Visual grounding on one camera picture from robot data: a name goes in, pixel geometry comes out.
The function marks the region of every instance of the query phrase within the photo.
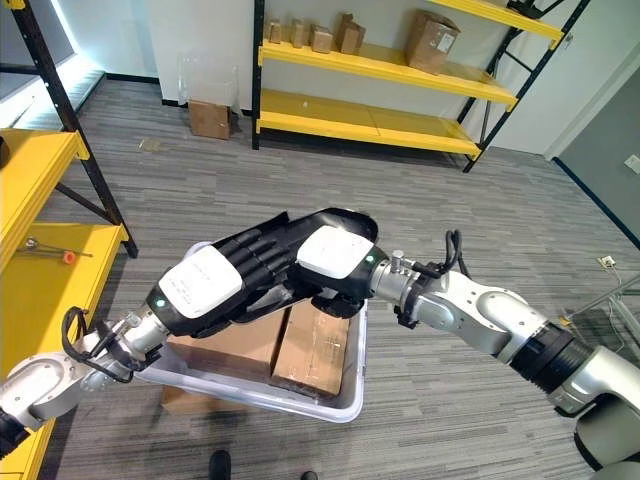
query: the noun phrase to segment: shoe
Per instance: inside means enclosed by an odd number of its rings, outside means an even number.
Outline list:
[[[217,450],[209,459],[209,480],[231,480],[231,455]]]
[[[318,480],[318,474],[312,471],[304,472],[300,480]]]

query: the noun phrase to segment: yellow shelf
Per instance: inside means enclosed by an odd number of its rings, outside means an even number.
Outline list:
[[[66,265],[57,258],[16,254],[0,276],[1,374],[38,352],[61,350],[60,324],[67,309],[93,314],[120,242],[121,225],[33,224],[26,234],[63,248],[89,252]],[[53,421],[31,435],[0,464],[0,473],[37,478]]]
[[[262,90],[257,129],[464,153],[480,149],[453,120],[368,107],[357,103]]]
[[[289,42],[271,43],[264,39],[260,48],[260,65],[264,58],[483,98],[504,103],[508,108],[518,101],[509,90],[480,69],[449,62],[439,75],[433,75],[407,66],[402,51],[379,45],[365,43],[359,55],[347,55],[335,49],[329,53],[317,53],[306,45],[293,48]]]
[[[445,7],[460,10],[461,12],[470,13],[477,17],[493,20],[494,22],[503,23],[511,27],[526,30],[527,32],[537,33],[551,39],[551,49],[558,46],[560,40],[564,36],[562,30],[553,25],[548,25],[540,20],[527,18],[510,8],[501,7],[484,0],[430,0],[432,3],[443,5]]]
[[[1,129],[9,163],[0,170],[0,272],[74,157],[89,158],[78,132]]]

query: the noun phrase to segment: shelf post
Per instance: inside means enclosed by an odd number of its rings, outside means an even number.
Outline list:
[[[77,131],[80,133],[82,141],[89,152],[89,158],[87,160],[81,160],[82,166],[87,172],[87,175],[91,180],[91,184],[107,212],[109,221],[114,225],[121,224],[125,228],[129,239],[124,242],[124,246],[130,257],[137,257],[138,247],[133,240],[131,232],[126,225],[120,210],[118,209],[118,205],[111,194],[111,190],[109,190],[109,185],[102,175],[98,162],[93,156],[89,142],[82,130],[82,126],[80,125],[80,120],[78,119],[78,116],[71,105],[71,101],[67,96],[67,92],[60,81],[60,77],[56,71],[56,66],[53,63],[47,44],[42,36],[42,32],[40,31],[38,22],[33,14],[33,10],[31,9],[31,5],[27,0],[25,0],[24,8],[14,9],[12,10],[12,13],[16,23],[18,24],[18,29],[20,30],[22,39],[24,40],[24,43],[29,50],[29,54],[33,59],[35,68],[42,78],[42,81],[47,88],[47,92],[51,97],[51,101],[53,102],[53,106],[62,121],[64,130],[68,132]]]
[[[573,10],[571,15],[569,16],[569,18],[565,22],[565,24],[562,26],[562,33],[564,35],[566,35],[573,28],[575,23],[578,21],[578,18],[580,18],[580,15],[582,15],[582,12],[584,12],[584,9],[587,8],[587,5],[589,5],[590,1],[591,0],[580,0],[580,3],[578,3],[576,8]],[[510,37],[512,32],[509,31],[509,33],[507,33],[507,36],[505,37],[504,41],[500,45],[500,48],[498,48],[498,51],[496,52],[496,54],[494,55],[493,59],[489,63],[489,67],[487,67],[487,71],[489,70],[489,68],[492,68],[492,67],[495,68],[495,65],[496,65],[497,61],[506,52],[506,49],[509,46],[509,43],[511,42],[511,40],[513,40],[513,38],[515,38],[515,36],[517,36],[518,33],[520,33],[520,31],[518,29],[513,29],[512,28],[511,30],[515,30],[516,33],[514,33],[513,36],[511,36],[511,38],[509,38],[509,37]],[[475,161],[467,162],[467,165],[465,166],[465,168],[463,170],[464,173],[470,172],[471,169],[478,163],[478,160],[480,160],[482,155],[484,155],[484,152],[486,151],[487,147],[491,144],[492,140],[498,134],[498,132],[500,131],[502,126],[509,119],[509,117],[515,111],[515,109],[518,108],[518,105],[520,105],[520,103],[521,103],[520,100],[522,99],[522,97],[524,97],[526,95],[526,93],[529,91],[529,88],[531,88],[531,85],[533,85],[533,82],[536,81],[536,79],[538,78],[538,76],[542,72],[542,69],[547,65],[547,63],[549,63],[549,60],[551,60],[551,58],[553,57],[553,54],[556,53],[558,50],[559,50],[559,48],[554,48],[553,50],[549,49],[549,50],[547,50],[545,52],[545,54],[542,56],[542,58],[540,59],[538,64],[535,66],[535,68],[531,71],[529,77],[524,82],[522,87],[520,87],[520,90],[516,94],[516,98],[518,99],[518,103],[516,103],[515,106],[511,110],[509,110],[507,112],[504,112],[502,114],[502,116],[500,117],[498,122],[494,125],[494,127],[491,129],[491,131],[489,132],[487,137],[485,139],[483,139],[478,144],[478,146],[480,147],[480,150],[481,150],[480,155],[478,155],[478,157],[475,159]],[[467,108],[467,105],[465,105],[465,107],[463,108],[464,115],[466,115],[467,112],[469,111],[469,109],[467,109],[465,111],[466,108]]]
[[[262,65],[260,65],[260,47],[264,29],[264,2],[253,2],[253,79],[251,82],[251,148],[260,148],[258,119],[260,118],[260,95],[262,91]]]

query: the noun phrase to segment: cardboard box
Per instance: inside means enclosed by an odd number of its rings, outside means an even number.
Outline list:
[[[231,109],[224,105],[189,99],[191,133],[227,140],[231,134]]]
[[[274,385],[305,395],[337,395],[349,320],[317,310],[311,302],[291,309],[273,370]]]
[[[282,27],[280,20],[277,18],[269,22],[269,41],[271,43],[280,43],[282,41]]]
[[[302,48],[304,45],[304,24],[295,18],[291,21],[291,45],[293,48]]]
[[[193,415],[210,412],[243,412],[250,407],[229,402],[201,393],[185,392],[177,387],[165,385],[162,389],[160,405],[172,415]]]
[[[405,48],[407,65],[439,73],[460,29],[446,17],[418,10]]]
[[[311,50],[318,53],[329,53],[333,43],[333,35],[326,27],[311,25],[311,36],[309,38]]]
[[[343,13],[336,35],[338,51],[350,55],[357,55],[364,40],[366,28],[353,21],[353,15]]]
[[[196,370],[267,382],[285,313],[278,311],[251,323],[234,324],[207,338],[171,336],[168,344]]]

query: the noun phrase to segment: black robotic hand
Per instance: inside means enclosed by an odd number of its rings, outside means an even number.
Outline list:
[[[293,221],[282,213],[232,237],[203,244],[163,275],[146,303],[173,335],[202,338],[231,322],[250,322],[317,297],[324,282],[301,269],[296,256],[322,226],[344,229],[372,242],[378,233],[370,217],[349,210],[329,208]],[[358,284],[368,291],[364,279]],[[334,299],[317,297],[314,304],[336,316],[352,315],[344,305],[359,309],[365,292],[351,292],[352,288],[340,292],[342,287],[336,286],[340,294]],[[354,295],[359,298],[352,303]]]
[[[286,245],[252,229],[193,252],[163,275],[147,304],[173,335],[206,337],[242,315],[291,264]]]

